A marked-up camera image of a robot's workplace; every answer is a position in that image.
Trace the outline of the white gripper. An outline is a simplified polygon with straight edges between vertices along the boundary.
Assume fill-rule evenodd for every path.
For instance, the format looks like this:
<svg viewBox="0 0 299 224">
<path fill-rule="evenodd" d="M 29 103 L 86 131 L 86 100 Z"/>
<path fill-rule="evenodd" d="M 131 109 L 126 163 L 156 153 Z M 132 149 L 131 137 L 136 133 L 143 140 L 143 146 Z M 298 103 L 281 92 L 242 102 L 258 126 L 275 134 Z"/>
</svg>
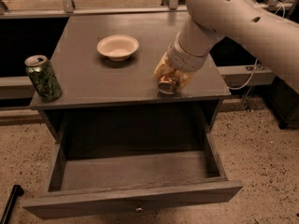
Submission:
<svg viewBox="0 0 299 224">
<path fill-rule="evenodd" d="M 202 68 L 214 45 L 215 38 L 211 35 L 188 36 L 179 32 L 158 62 L 153 77 L 157 82 L 162 77 L 173 78 L 176 69 L 179 88 L 183 90 L 191 82 L 194 72 Z"/>
</svg>

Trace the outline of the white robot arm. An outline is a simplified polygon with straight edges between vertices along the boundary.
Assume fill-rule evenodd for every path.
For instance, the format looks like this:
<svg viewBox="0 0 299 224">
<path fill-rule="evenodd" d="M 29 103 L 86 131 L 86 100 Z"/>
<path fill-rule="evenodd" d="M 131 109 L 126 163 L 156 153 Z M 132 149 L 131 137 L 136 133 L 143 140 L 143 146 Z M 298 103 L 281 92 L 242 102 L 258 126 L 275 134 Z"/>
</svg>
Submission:
<svg viewBox="0 0 299 224">
<path fill-rule="evenodd" d="M 186 0 L 189 17 L 154 71 L 158 90 L 174 94 L 228 37 L 299 91 L 299 26 L 253 0 Z"/>
</svg>

